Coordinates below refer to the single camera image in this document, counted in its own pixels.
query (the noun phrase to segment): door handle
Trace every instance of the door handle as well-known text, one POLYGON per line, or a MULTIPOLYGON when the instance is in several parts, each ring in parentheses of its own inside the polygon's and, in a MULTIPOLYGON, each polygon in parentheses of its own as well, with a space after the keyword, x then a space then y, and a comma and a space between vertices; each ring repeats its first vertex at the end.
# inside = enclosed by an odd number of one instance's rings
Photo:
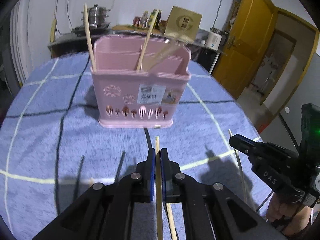
POLYGON ((230 49, 230 48, 231 48, 231 46, 233 45, 235 39, 236 39, 236 36, 229 37, 227 49, 230 49))

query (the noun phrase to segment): silver bolt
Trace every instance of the silver bolt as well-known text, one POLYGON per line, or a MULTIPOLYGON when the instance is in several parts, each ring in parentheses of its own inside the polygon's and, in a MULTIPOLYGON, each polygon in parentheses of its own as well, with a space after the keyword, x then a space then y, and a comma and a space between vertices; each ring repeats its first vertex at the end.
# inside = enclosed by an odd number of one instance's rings
POLYGON ((179 173, 176 174, 175 177, 176 177, 176 179, 181 179, 181 180, 182 180, 182 179, 184 179, 186 176, 185 176, 183 173, 179 172, 179 173))
POLYGON ((134 172, 131 174, 132 179, 139 179, 141 177, 140 173, 134 172))
POLYGON ((223 185, 221 183, 215 183, 215 184, 213 184, 213 188, 215 190, 222 191, 223 190, 223 185))
POLYGON ((95 184, 92 185, 92 188, 93 188, 94 190, 102 189, 102 187, 103 187, 103 184, 102 184, 101 182, 97 182, 97 183, 95 183, 95 184))

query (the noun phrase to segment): human hand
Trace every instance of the human hand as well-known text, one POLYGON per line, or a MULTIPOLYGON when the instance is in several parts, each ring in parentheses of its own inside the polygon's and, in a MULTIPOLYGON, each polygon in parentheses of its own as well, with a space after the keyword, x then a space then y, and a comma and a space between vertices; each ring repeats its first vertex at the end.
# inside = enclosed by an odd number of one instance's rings
MULTIPOLYGON (((282 218, 282 216, 292 217, 299 205, 301 205, 301 203, 281 204, 278 196, 273 194, 267 209, 266 217, 270 222, 279 220, 282 218)), ((286 236, 292 236, 299 233, 308 225, 310 215, 311 208, 302 205, 298 213, 293 217, 290 224, 282 233, 286 236)))

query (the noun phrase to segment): cardboard box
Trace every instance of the cardboard box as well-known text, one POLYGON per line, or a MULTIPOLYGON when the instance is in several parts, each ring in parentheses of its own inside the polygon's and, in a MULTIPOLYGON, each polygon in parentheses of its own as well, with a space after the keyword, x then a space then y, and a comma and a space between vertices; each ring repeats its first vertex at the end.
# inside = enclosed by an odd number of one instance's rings
POLYGON ((192 42, 196 38, 201 18, 202 14, 173 6, 164 36, 192 42))

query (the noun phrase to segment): yellow door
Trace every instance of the yellow door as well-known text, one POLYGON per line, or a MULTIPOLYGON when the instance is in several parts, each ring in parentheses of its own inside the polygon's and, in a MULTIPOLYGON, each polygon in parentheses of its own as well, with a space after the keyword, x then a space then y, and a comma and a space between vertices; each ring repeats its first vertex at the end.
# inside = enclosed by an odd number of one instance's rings
POLYGON ((242 0, 213 77, 237 99, 253 79, 268 47, 278 11, 270 0, 242 0))

